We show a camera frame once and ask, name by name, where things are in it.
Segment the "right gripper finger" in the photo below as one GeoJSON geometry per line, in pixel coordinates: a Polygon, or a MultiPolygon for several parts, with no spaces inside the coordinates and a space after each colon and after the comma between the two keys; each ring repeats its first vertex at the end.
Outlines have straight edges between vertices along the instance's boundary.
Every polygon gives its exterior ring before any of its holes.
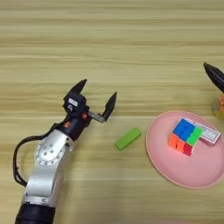
{"type": "Polygon", "coordinates": [[[212,66],[208,63],[203,64],[206,74],[212,83],[224,93],[224,73],[215,66],[212,66]]]}

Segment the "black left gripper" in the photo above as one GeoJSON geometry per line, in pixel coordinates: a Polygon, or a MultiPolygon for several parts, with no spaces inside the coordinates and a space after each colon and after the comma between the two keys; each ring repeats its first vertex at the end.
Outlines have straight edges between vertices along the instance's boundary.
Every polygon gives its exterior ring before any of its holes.
{"type": "MultiPolygon", "coordinates": [[[[87,79],[79,81],[75,86],[71,88],[70,92],[79,94],[85,87],[86,82],[87,79]]],[[[108,99],[108,102],[105,105],[105,110],[102,115],[96,114],[91,111],[83,111],[80,113],[68,113],[66,115],[66,118],[61,123],[56,124],[54,128],[62,132],[72,140],[77,140],[81,135],[82,131],[90,124],[92,119],[100,123],[104,123],[105,120],[109,119],[116,105],[116,97],[117,92],[114,92],[113,95],[108,99]]]]}

